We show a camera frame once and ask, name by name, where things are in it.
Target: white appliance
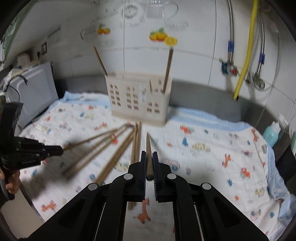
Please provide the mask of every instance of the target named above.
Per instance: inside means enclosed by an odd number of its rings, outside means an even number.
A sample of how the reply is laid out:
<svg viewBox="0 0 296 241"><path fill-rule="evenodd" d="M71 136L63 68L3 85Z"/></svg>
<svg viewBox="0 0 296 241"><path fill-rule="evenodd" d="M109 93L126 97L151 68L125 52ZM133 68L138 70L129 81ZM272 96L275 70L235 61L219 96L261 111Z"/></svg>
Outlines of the white appliance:
<svg viewBox="0 0 296 241"><path fill-rule="evenodd" d="M58 99L50 63L33 67L22 75L28 80L27 85L21 77L15 77L9 83L19 92L20 102L24 103L18 121L21 129ZM7 102L17 102L19 99L13 88L7 89Z"/></svg>

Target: pile of chopsticks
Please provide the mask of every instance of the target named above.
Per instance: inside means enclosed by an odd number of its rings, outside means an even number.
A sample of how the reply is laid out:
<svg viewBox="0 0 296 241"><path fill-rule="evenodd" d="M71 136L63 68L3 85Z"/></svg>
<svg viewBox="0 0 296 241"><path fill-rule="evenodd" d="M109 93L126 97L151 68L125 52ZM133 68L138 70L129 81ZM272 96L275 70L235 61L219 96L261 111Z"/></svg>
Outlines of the pile of chopsticks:
<svg viewBox="0 0 296 241"><path fill-rule="evenodd" d="M106 177L112 171L114 166L117 164L120 157L124 154L124 152L126 151L128 146L130 145L131 141L133 141L131 163L138 162L139 155L140 155L140 144L141 144L141 128L142 128L141 122L139 124L135 123L134 126L130 125L130 124L123 124L122 126L120 126L118 128L108 130L106 132L103 132L103 133L100 133L96 136L93 136L87 140L84 140L84 141L81 141L81 142L76 143L74 145L68 146L67 148L64 149L64 151L71 150L74 147L77 147L81 144L84 144L86 142L94 140L98 137L105 136L100 141L98 141L85 155L83 155L82 158L80 158L77 162L75 162L74 164L69 166L65 171L63 171L62 174L68 179L72 178L80 170L82 170L88 163L90 163L95 157L97 157L105 148L107 148L114 140L116 140L127 129L130 129L130 128L132 128L132 130L127 135L127 137L124 139L124 141L120 145L120 147L115 151L115 153L109 159L109 161L105 165L105 167L102 169L101 173L96 178L95 183L97 183L99 185L101 185L103 183L103 181L106 179Z"/></svg>

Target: blue tape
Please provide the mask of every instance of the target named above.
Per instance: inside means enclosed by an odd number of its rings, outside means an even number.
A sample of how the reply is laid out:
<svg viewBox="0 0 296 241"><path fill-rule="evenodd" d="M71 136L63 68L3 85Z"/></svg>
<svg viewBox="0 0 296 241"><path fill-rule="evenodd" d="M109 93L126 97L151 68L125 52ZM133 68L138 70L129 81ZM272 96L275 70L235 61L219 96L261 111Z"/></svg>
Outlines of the blue tape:
<svg viewBox="0 0 296 241"><path fill-rule="evenodd" d="M261 53L259 57L259 63L264 64L264 62L265 62L265 54Z"/></svg>
<svg viewBox="0 0 296 241"><path fill-rule="evenodd" d="M228 41L228 52L234 52L234 41Z"/></svg>

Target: silver screw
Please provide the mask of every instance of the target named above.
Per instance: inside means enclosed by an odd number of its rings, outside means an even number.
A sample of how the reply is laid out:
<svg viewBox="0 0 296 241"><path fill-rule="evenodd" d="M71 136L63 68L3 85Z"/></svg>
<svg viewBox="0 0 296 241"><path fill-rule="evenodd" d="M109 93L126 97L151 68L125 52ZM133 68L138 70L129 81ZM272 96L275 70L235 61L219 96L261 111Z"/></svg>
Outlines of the silver screw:
<svg viewBox="0 0 296 241"><path fill-rule="evenodd" d="M95 184L95 183L89 184L89 190L93 191L93 190L96 190L97 188L98 188L97 184Z"/></svg>
<svg viewBox="0 0 296 241"><path fill-rule="evenodd" d="M174 180L174 179L176 179L177 176L176 176L176 174L170 173L167 175L167 177L168 177L168 179Z"/></svg>
<svg viewBox="0 0 296 241"><path fill-rule="evenodd" d="M212 186L211 186L211 184L209 184L209 183L204 183L204 184L202 185L202 188L205 189L205 190L210 190L210 189L212 188Z"/></svg>
<svg viewBox="0 0 296 241"><path fill-rule="evenodd" d="M127 174L125 174L125 175L123 176L123 178L124 178L125 180L130 180L130 179L133 178L133 175L130 174L130 173L127 173Z"/></svg>

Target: basket label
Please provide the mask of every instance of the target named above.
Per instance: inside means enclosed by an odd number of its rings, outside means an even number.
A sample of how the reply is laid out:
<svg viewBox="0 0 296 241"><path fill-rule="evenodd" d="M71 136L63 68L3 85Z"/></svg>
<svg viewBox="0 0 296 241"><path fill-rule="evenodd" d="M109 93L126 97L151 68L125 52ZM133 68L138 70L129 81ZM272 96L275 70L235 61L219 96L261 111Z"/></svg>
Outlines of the basket label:
<svg viewBox="0 0 296 241"><path fill-rule="evenodd" d="M146 103L146 86L139 85L139 102Z"/></svg>

